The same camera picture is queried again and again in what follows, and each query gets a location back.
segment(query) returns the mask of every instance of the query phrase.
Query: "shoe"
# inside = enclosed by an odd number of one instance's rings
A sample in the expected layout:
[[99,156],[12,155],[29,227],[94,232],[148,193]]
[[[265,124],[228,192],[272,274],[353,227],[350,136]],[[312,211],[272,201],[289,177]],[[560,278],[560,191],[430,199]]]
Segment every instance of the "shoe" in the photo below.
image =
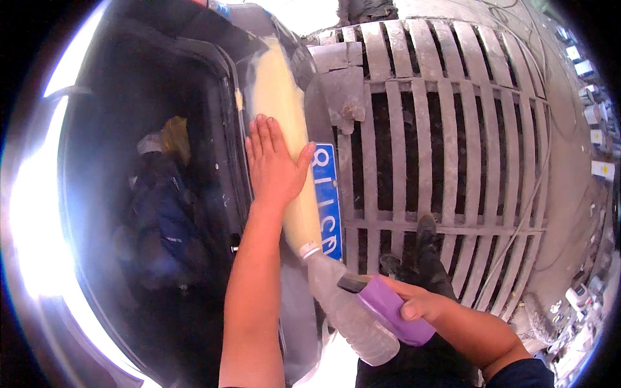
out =
[[401,269],[401,260],[392,253],[383,253],[379,257],[379,273],[384,276],[397,276]]
[[422,252],[435,241],[435,220],[432,215],[425,214],[419,218],[416,228],[416,251]]

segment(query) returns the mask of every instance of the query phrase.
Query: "right hand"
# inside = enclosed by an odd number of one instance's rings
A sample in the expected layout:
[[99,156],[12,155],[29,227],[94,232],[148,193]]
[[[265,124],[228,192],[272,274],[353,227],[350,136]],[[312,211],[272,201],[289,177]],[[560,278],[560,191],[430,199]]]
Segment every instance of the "right hand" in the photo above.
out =
[[438,318],[440,315],[438,297],[442,296],[429,292],[423,287],[413,286],[383,275],[379,276],[405,302],[401,306],[401,317],[404,320],[411,321],[423,318],[432,323]]
[[263,114],[250,122],[250,137],[246,138],[246,154],[250,181],[255,200],[283,210],[302,191],[315,143],[308,143],[293,162],[280,125],[273,117]]

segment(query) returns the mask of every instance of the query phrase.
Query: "cable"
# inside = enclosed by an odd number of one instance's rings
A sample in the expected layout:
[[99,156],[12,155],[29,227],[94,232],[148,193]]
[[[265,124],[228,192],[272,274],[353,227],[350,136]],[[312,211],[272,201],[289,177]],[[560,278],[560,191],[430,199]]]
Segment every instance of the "cable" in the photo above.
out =
[[[582,206],[582,202],[584,201],[584,198],[586,198],[586,194],[587,194],[588,190],[589,190],[589,186],[587,186],[587,188],[584,190],[584,194],[582,195],[582,199],[580,200],[580,203],[576,207],[576,210],[574,211],[574,214],[572,215],[572,218],[573,218],[574,215],[576,215],[578,213],[579,208]],[[568,247],[567,242],[569,241],[569,237],[576,230],[576,227],[580,224],[581,220],[582,220],[582,218],[578,219],[578,222],[576,222],[574,224],[573,228],[571,228],[571,230],[569,231],[569,233],[567,233],[567,237],[565,238],[565,240],[563,241],[563,244],[562,244],[563,249],[558,253],[556,258],[550,264],[548,264],[545,268],[542,268],[542,269],[533,268],[533,270],[532,270],[533,273],[544,272],[544,271],[550,269],[554,264],[556,264],[558,259],[561,258],[561,255],[565,252],[565,249],[567,249],[567,247]]]
[[[488,5],[488,7],[490,6],[490,4],[489,4],[488,2],[486,2],[485,0],[479,0],[479,1],[481,1],[481,2],[483,2],[483,3],[485,3],[485,4],[487,4],[487,5]],[[506,25],[506,23],[505,23],[504,21],[500,20],[499,18],[495,17],[494,15],[492,15],[492,17],[493,17],[493,18],[495,18],[495,19],[496,19],[499,23],[501,23],[501,25],[502,25],[503,27],[505,27],[505,29],[506,29],[506,30],[507,30],[507,31],[508,31],[511,35],[513,35],[513,36],[517,39],[518,44],[520,44],[520,43],[521,43],[522,45],[524,45],[524,46],[526,47],[526,53],[528,53],[528,55],[530,55],[530,57],[532,58],[532,60],[533,60],[533,62],[534,62],[534,64],[535,64],[535,69],[537,70],[537,73],[538,73],[538,74],[537,74],[537,76],[539,76],[539,77],[540,77],[540,79],[541,79],[541,81],[542,81],[542,83],[543,83],[544,85],[546,85],[546,83],[547,83],[547,73],[548,73],[548,63],[547,63],[547,59],[546,59],[545,50],[543,49],[543,39],[542,39],[542,37],[541,37],[541,33],[539,32],[539,29],[537,28],[537,25],[536,25],[536,23],[535,23],[535,19],[534,19],[534,18],[533,18],[533,16],[531,15],[531,13],[530,13],[530,11],[529,11],[528,7],[524,4],[524,2],[523,2],[522,0],[517,0],[517,1],[518,1],[519,3],[521,3],[522,7],[524,7],[524,8],[526,9],[526,11],[527,11],[527,13],[528,13],[528,16],[529,16],[529,18],[530,18],[530,26],[529,26],[529,28],[530,28],[531,32],[530,32],[530,33],[529,33],[529,35],[528,35],[529,39],[530,39],[530,36],[531,36],[531,34],[532,34],[532,30],[533,30],[533,28],[532,28],[532,27],[534,27],[534,31],[536,31],[536,33],[537,33],[537,35],[538,35],[539,42],[540,42],[540,46],[541,46],[541,48],[542,48],[543,59],[544,59],[544,70],[543,70],[543,72],[541,71],[541,69],[540,69],[540,68],[539,68],[539,66],[537,65],[537,61],[536,61],[535,57],[532,55],[532,51],[531,51],[530,47],[528,47],[528,44],[527,44],[526,42],[524,42],[524,41],[523,41],[520,37],[518,37],[518,36],[517,36],[517,34],[515,34],[515,33],[514,33],[514,32],[513,32],[513,31],[509,28],[509,26],[508,26],[508,25]],[[496,5],[493,5],[493,7],[494,7],[495,9],[502,9],[504,12],[508,12],[508,11],[506,11],[506,9],[504,9],[503,7],[496,6]],[[566,78],[566,81],[567,81],[567,83],[568,83],[568,86],[570,86],[570,88],[571,88],[571,84],[569,84],[569,78],[567,77],[567,74],[565,74],[565,78]],[[577,111],[576,111],[576,109],[575,109],[575,108],[576,108],[576,106],[575,106],[575,103],[574,103],[574,115],[575,115],[575,120],[574,120],[574,130],[573,130],[573,132],[572,132],[572,136],[575,136],[575,133],[576,133],[576,128],[577,128],[577,126],[578,126]],[[556,129],[556,131],[557,131],[557,132],[561,135],[561,137],[563,137],[565,140],[568,140],[568,139],[565,137],[565,135],[564,135],[564,134],[560,131],[560,129],[559,129],[559,127],[558,127],[558,124],[556,123],[556,119],[554,118],[554,116],[553,116],[553,112],[552,112],[552,110],[551,110],[551,109],[549,110],[549,112],[550,112],[550,118],[552,119],[552,122],[553,122],[553,124],[554,124],[554,126],[553,126],[553,127],[554,127],[554,128]],[[549,162],[549,160],[550,160],[550,153],[551,153],[551,141],[552,141],[552,136],[551,136],[551,134],[552,134],[552,131],[549,131],[549,132],[548,132],[548,149],[547,149],[547,153],[546,153],[545,161],[544,161],[544,164],[543,164],[543,169],[542,169],[541,173],[539,174],[539,177],[537,178],[537,183],[535,184],[535,188],[534,188],[533,192],[531,193],[530,198],[528,199],[528,202],[527,202],[527,205],[526,205],[526,209],[528,209],[528,208],[532,205],[532,202],[534,201],[535,195],[537,194],[537,191],[539,190],[539,186],[541,185],[541,182],[542,182],[542,180],[543,180],[544,171],[545,171],[545,169],[547,169],[547,168],[548,168],[548,166],[549,166],[549,163],[548,163],[548,162]],[[474,303],[474,308],[475,308],[475,309],[478,309],[479,304],[481,303],[481,300],[482,300],[482,298],[483,298],[484,291],[487,289],[487,287],[489,287],[489,283],[490,283],[490,281],[491,281],[491,274],[493,274],[493,273],[494,273],[494,272],[498,269],[498,267],[501,265],[501,263],[503,263],[503,262],[504,262],[504,256],[507,254],[507,252],[508,252],[509,248],[511,247],[511,244],[513,244],[513,241],[515,240],[515,238],[516,238],[517,234],[518,234],[518,233],[520,232],[520,230],[522,229],[522,225],[524,224],[524,221],[526,220],[526,218],[530,218],[530,214],[528,214],[527,212],[524,212],[524,214],[523,214],[523,215],[522,215],[522,217],[520,218],[520,222],[519,222],[518,226],[515,228],[515,230],[514,230],[513,234],[512,234],[512,235],[511,235],[511,237],[509,238],[509,241],[508,241],[508,242],[507,242],[507,244],[505,245],[504,249],[501,251],[501,253],[500,253],[499,255],[494,255],[494,258],[492,259],[493,265],[491,266],[491,268],[490,268],[490,270],[489,270],[489,272],[488,272],[488,274],[489,274],[489,275],[487,276],[487,279],[486,279],[486,280],[485,280],[485,282],[483,283],[483,287],[481,288],[481,292],[479,293],[479,297],[477,298],[476,302]]]

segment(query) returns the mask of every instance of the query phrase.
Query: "grille slat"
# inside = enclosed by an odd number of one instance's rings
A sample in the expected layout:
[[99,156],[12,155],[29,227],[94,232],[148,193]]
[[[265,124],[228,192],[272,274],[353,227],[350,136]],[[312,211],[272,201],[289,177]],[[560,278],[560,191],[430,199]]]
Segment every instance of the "grille slat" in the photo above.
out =
[[476,225],[481,197],[481,134],[476,111],[474,88],[471,83],[460,84],[466,127],[466,225]]
[[520,143],[517,133],[517,119],[513,105],[513,94],[508,89],[501,90],[502,116],[505,123],[506,155],[506,190],[504,198],[503,219],[505,226],[515,226],[515,208],[520,182]]
[[485,265],[487,264],[487,257],[489,256],[489,250],[492,246],[492,236],[482,237],[479,242],[479,249],[474,257],[474,265],[472,268],[472,274],[470,280],[466,285],[466,292],[461,300],[461,304],[467,307],[472,307],[476,292],[481,285],[481,279],[485,273]]
[[484,25],[478,27],[481,40],[485,46],[489,66],[492,68],[494,81],[500,86],[512,88],[511,75],[509,74],[509,66],[502,51],[501,45],[496,38],[494,30]]
[[494,293],[494,289],[495,289],[495,285],[498,282],[498,277],[501,274],[502,271],[502,264],[496,264],[498,261],[500,261],[501,263],[503,263],[505,261],[506,255],[502,255],[500,256],[500,254],[502,253],[502,251],[504,250],[505,246],[507,245],[507,243],[509,242],[509,236],[501,236],[498,238],[498,244],[496,245],[496,252],[494,253],[494,257],[492,259],[492,263],[491,266],[489,268],[489,273],[487,274],[487,278],[485,279],[481,279],[482,282],[487,281],[487,279],[489,279],[489,284],[487,285],[486,288],[484,288],[481,291],[481,296],[479,298],[479,302],[478,305],[476,306],[476,309],[479,311],[486,311],[487,307],[489,305],[489,301],[492,298],[492,295]]
[[431,23],[442,47],[448,77],[451,79],[463,79],[464,69],[461,66],[460,53],[453,39],[451,28],[439,20],[433,20]]
[[388,39],[392,47],[392,60],[394,61],[395,75],[397,78],[412,77],[412,62],[407,50],[406,35],[400,20],[387,20],[384,22]]
[[479,310],[509,319],[545,232],[547,105],[532,59],[513,36],[465,22],[388,20],[325,36],[362,41],[365,53],[366,120],[337,137],[348,269],[376,273],[381,250],[412,253],[407,237],[432,212],[461,303],[480,294]]
[[530,73],[530,79],[533,81],[533,86],[535,87],[535,92],[538,97],[545,98],[545,93],[543,90],[542,80],[539,78],[539,74],[537,73],[537,67],[535,66],[535,62],[533,58],[530,57],[524,50],[520,47],[520,51],[522,52],[522,56],[526,59],[526,64],[528,67],[528,71]]
[[485,60],[472,26],[464,22],[454,22],[453,28],[455,28],[459,39],[458,44],[461,45],[461,50],[464,53],[470,79],[475,83],[488,84],[489,78],[487,77]]
[[385,81],[392,78],[386,42],[382,36],[379,23],[361,24],[360,29],[365,40],[366,57],[369,62],[371,80]]
[[472,262],[475,244],[476,236],[467,236],[464,238],[460,256],[457,261],[457,267],[455,268],[455,274],[451,280],[451,283],[453,284],[453,292],[456,296],[461,295],[461,290],[464,286],[464,282],[466,281],[468,270],[470,269],[470,262]]
[[[528,97],[523,94],[520,97],[520,113],[522,115],[522,133],[524,136],[524,178],[522,184],[522,202],[520,217],[527,215],[530,218],[532,204],[528,204],[528,199],[532,195],[535,187],[535,134],[533,129],[533,120],[530,112],[530,101]],[[523,259],[524,248],[526,246],[526,238],[516,238],[515,248],[511,254],[509,266],[505,273],[503,283],[501,285],[500,292],[496,297],[492,313],[499,315],[515,281],[515,277],[518,275],[520,265]]]
[[509,58],[513,63],[516,72],[517,85],[528,97],[535,97],[535,90],[533,89],[533,83],[530,79],[530,73],[528,72],[528,67],[526,66],[526,61],[524,60],[524,56],[522,56],[522,52],[520,51],[520,46],[517,41],[511,34],[503,33],[502,40],[507,47],[507,53],[509,54]]
[[418,213],[423,214],[431,209],[432,194],[432,157],[431,157],[431,125],[427,110],[427,88],[422,79],[412,80],[414,95],[414,112],[416,116],[416,137],[419,145],[419,206]]
[[[503,223],[505,227],[515,226],[515,208],[517,207],[518,200],[518,186],[520,181],[520,146],[517,132],[517,119],[515,117],[515,107],[513,105],[513,95],[510,90],[501,90],[501,104],[502,104],[502,117],[504,119],[505,130],[505,142],[506,142],[506,188],[505,197],[503,203]],[[500,237],[498,242],[498,252],[494,255],[492,261],[492,268],[496,267],[494,271],[491,271],[487,276],[489,277],[489,284],[481,294],[481,301],[479,302],[477,309],[481,311],[487,310],[487,306],[494,293],[494,285],[498,281],[498,277],[501,275],[501,265],[496,265],[498,261],[504,261],[504,256],[499,256],[502,250],[509,242],[508,237]]]
[[[363,174],[365,177],[365,220],[373,221],[378,219],[378,163],[375,149],[375,126],[373,123],[371,87],[368,84],[365,85],[365,109],[368,116],[366,120],[360,124]],[[367,273],[377,273],[379,268],[379,229],[371,229],[368,231],[366,259]]]
[[442,223],[455,222],[457,204],[457,121],[453,86],[448,79],[438,81],[440,110],[442,112],[442,135],[444,145],[444,193],[442,195]]
[[[540,163],[545,162],[546,154],[548,153],[548,126],[549,123],[545,117],[545,108],[541,100],[537,100],[535,103],[535,114],[537,115],[537,138],[539,140],[539,158]],[[539,185],[538,193],[537,193],[537,208],[535,209],[535,227],[540,227],[544,222],[545,215],[545,207],[546,207],[546,199],[548,195],[548,166],[542,165],[539,169],[542,174],[542,183]],[[522,266],[522,271],[520,272],[517,282],[515,284],[514,290],[511,293],[511,297],[507,303],[507,307],[505,312],[502,315],[502,319],[505,321],[511,318],[517,303],[522,297],[522,293],[524,288],[526,287],[526,283],[528,282],[528,277],[530,275],[530,270],[533,268],[535,264],[535,259],[537,258],[537,253],[539,251],[539,244],[541,242],[541,235],[535,235],[533,238],[533,242],[530,245],[530,248],[526,255],[526,260],[524,260],[524,264]]]
[[498,296],[496,296],[496,300],[494,301],[494,305],[492,306],[491,313],[494,315],[500,315],[500,313],[502,312],[502,308],[507,301],[509,293],[511,292],[511,288],[513,287],[513,283],[515,281],[515,275],[517,275],[517,271],[520,269],[520,264],[522,263],[522,259],[524,258],[524,248],[526,248],[526,236],[516,237],[513,244],[514,248],[511,251],[507,272],[502,278],[500,292],[498,293]]
[[455,252],[455,241],[457,235],[444,235],[444,242],[442,243],[442,251],[440,251],[440,261],[444,265],[444,270],[448,273],[451,268],[451,261],[453,260],[453,253]]
[[[354,217],[354,195],[353,195],[353,172],[351,165],[351,135],[338,134],[338,185],[343,218],[352,220]],[[358,231],[355,228],[345,228],[345,263],[347,269],[358,272]]]
[[[392,221],[406,220],[406,132],[403,122],[401,91],[396,81],[386,83],[392,148]],[[392,234],[391,250],[401,257],[403,232]]]
[[487,171],[485,210],[483,216],[486,224],[496,224],[496,209],[500,196],[501,183],[501,148],[498,134],[496,104],[490,85],[481,86],[481,104],[483,105],[483,121],[485,123],[485,139],[487,145]]
[[422,19],[409,19],[407,25],[414,43],[414,50],[416,50],[420,74],[424,79],[429,81],[442,79],[443,74],[440,57],[435,48],[435,43],[427,22]]
[[520,96],[520,114],[522,116],[522,135],[524,136],[524,178],[522,180],[520,216],[523,217],[527,214],[530,218],[532,204],[528,205],[528,199],[535,188],[535,142],[539,142],[539,139],[535,138],[530,99],[525,94]]

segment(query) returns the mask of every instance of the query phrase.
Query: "person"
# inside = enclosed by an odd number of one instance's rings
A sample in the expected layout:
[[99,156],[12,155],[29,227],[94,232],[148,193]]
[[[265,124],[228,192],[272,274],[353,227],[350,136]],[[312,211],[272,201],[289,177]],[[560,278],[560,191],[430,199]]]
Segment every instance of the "person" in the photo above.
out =
[[[283,387],[278,244],[284,208],[300,193],[315,146],[308,144],[294,162],[277,121],[264,115],[250,123],[245,145],[255,200],[225,296],[219,386]],[[487,387],[553,387],[552,373],[508,324],[457,303],[434,236],[433,218],[422,217],[416,254],[393,267],[399,280],[383,280],[404,299],[402,317],[423,318],[436,334],[420,348],[401,343],[382,366],[360,361],[356,386],[472,387],[477,367]],[[383,264],[390,266],[391,258]]]

